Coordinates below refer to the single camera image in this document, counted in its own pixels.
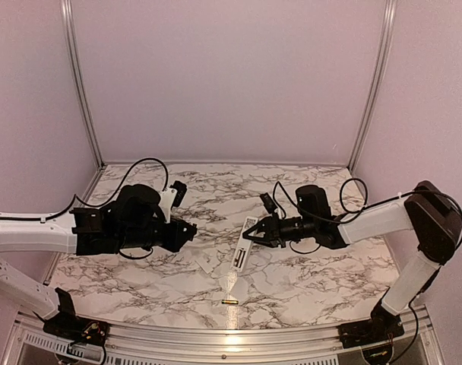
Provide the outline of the white battery cover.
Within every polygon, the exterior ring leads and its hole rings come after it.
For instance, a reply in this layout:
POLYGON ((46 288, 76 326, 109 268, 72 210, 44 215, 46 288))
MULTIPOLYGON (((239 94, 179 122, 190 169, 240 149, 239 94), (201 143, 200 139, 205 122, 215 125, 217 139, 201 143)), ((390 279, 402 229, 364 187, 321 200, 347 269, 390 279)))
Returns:
POLYGON ((199 267, 206 273, 210 274, 213 271, 213 267, 203 258, 195 259, 195 262, 199 265, 199 267))

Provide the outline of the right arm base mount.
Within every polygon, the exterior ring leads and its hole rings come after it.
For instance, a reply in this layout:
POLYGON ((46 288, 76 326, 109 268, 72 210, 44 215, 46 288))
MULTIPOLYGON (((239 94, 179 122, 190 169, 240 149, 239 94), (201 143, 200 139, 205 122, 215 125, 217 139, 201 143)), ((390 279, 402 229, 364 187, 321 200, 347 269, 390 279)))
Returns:
POLYGON ((400 316, 388 312, 383 307, 382 300, 374 306, 369 319, 344 323, 337 328, 343 348, 392 340, 405 333, 400 316))

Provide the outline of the aluminium frame post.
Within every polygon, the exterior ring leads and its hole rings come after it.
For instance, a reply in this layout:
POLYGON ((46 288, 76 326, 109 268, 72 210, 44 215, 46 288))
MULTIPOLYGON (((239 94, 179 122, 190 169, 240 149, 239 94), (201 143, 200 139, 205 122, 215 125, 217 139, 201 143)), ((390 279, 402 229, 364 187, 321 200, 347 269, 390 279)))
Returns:
POLYGON ((84 86, 84 77, 81 68, 81 61, 78 52, 78 43, 74 25, 74 14, 72 1, 61 0, 62 20, 65 28, 65 39, 67 43, 69 65, 74 80, 74 87, 81 110, 83 124, 87 134, 87 140, 93 155, 94 163, 98 170, 105 167, 103 156, 97 140, 96 130, 93 124, 93 117, 90 111, 90 104, 84 86))
POLYGON ((397 1, 387 0, 384 3, 384 14, 381 24, 378 52, 375 60, 375 67, 373 69, 372 80, 362 112, 359 129, 356 134, 356 139, 353 144, 349 162, 347 164, 347 168, 352 174, 354 174, 354 171, 359 164, 359 159, 367 139, 367 134, 372 124, 379 91, 381 90, 381 84, 388 65, 388 58, 391 51, 391 41, 394 34, 394 22, 396 13, 397 1))

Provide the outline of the front aluminium rail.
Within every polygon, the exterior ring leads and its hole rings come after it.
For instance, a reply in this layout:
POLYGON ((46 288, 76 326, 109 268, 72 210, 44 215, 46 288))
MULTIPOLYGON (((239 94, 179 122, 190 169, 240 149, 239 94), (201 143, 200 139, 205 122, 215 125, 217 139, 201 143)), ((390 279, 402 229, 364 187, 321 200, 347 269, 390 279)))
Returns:
POLYGON ((424 306, 402 314, 403 335, 376 343, 350 340, 349 324, 273 329, 198 329, 111 321, 103 348, 46 334, 21 310, 3 364, 443 364, 424 306))

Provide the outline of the left aluminium frame post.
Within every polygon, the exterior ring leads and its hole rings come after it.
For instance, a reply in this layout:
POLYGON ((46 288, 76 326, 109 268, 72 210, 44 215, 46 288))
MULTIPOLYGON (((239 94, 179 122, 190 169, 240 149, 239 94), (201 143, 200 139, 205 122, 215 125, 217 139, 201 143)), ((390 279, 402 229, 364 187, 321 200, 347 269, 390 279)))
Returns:
POLYGON ((94 163, 98 170, 105 167, 103 156, 97 140, 96 130, 93 124, 93 117, 90 111, 90 104, 84 86, 84 77, 81 68, 81 61, 78 52, 78 43, 74 25, 74 14, 72 1, 61 0, 62 20, 65 28, 65 39, 67 43, 69 65, 74 80, 74 87, 81 110, 83 124, 87 134, 87 140, 93 155, 94 163))

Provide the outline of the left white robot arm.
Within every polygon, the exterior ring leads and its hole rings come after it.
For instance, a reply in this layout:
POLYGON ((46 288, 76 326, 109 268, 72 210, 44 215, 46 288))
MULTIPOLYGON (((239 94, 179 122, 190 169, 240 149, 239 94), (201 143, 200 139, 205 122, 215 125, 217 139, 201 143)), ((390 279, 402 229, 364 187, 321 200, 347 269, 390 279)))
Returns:
POLYGON ((53 319, 65 337, 78 338, 84 322, 76 316, 71 295, 60 288, 44 287, 1 255, 61 252, 98 256, 123 249, 151 251, 155 246, 178 252, 197 233, 194 224, 172 216, 186 190, 180 182, 161 192, 135 184, 124 186, 116 198, 98 207, 69 208, 44 217, 0 213, 0 296, 28 308, 44 322, 53 319))

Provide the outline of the white remote control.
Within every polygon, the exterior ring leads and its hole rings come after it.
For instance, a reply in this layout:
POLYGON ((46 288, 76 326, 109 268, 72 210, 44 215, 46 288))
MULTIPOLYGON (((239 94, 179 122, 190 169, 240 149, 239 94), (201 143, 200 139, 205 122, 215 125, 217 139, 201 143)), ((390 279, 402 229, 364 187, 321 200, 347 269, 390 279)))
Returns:
POLYGON ((230 269, 232 271, 242 272, 244 270, 251 251, 252 241, 245 239, 242 235, 247 229, 255 226, 257 222, 257 217, 247 217, 245 219, 245 222, 243 223, 241 232, 239 234, 239 240, 236 244, 233 259, 231 260, 230 269))

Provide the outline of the right aluminium frame post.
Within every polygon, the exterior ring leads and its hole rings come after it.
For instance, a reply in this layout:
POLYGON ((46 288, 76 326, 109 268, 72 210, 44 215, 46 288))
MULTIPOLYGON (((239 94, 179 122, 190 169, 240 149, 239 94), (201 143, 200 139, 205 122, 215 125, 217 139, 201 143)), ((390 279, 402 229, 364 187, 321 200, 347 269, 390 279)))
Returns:
POLYGON ((362 112, 359 129, 356 134, 356 139, 353 144, 349 162, 347 164, 347 168, 352 174, 354 174, 354 171, 359 164, 359 159, 367 139, 367 134, 372 124, 379 91, 381 90, 381 84, 388 65, 388 58, 391 51, 391 41, 394 34, 394 22, 396 13, 397 1, 387 0, 384 3, 384 14, 381 24, 378 52, 375 60, 375 67, 373 69, 372 80, 362 112))

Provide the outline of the green gold battery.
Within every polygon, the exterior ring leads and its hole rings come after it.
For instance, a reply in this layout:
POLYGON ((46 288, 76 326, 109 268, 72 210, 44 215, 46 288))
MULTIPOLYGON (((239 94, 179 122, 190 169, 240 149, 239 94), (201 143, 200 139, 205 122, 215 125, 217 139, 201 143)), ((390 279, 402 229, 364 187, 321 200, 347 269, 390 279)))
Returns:
POLYGON ((221 303, 225 305, 238 305, 239 301, 238 300, 221 300, 221 303))

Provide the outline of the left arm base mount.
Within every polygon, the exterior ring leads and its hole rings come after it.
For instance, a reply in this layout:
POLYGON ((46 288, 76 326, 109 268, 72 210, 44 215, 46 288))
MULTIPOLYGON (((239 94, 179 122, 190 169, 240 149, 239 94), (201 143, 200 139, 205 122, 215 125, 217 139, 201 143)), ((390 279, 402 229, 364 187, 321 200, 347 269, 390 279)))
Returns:
POLYGON ((71 340, 72 344, 92 344, 102 347, 109 334, 109 323, 78 316, 71 295, 58 287, 55 292, 59 304, 53 317, 42 320, 43 331, 71 340))

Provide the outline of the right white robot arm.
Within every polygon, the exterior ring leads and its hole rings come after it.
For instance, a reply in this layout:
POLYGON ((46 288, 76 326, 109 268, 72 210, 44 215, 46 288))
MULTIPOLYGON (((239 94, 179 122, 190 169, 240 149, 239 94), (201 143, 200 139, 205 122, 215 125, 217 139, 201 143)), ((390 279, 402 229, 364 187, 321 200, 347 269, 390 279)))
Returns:
POLYGON ((343 249, 370 238, 398 232, 416 236, 416 253, 371 312, 365 335, 379 341, 394 327, 394 319, 433 282, 462 243, 462 208, 430 181, 384 201, 344 209, 334 215, 326 191, 317 185, 296 190, 296 217, 280 217, 279 205, 261 195, 267 217, 244 230, 242 237, 262 246, 284 246, 312 238, 324 248, 343 249))

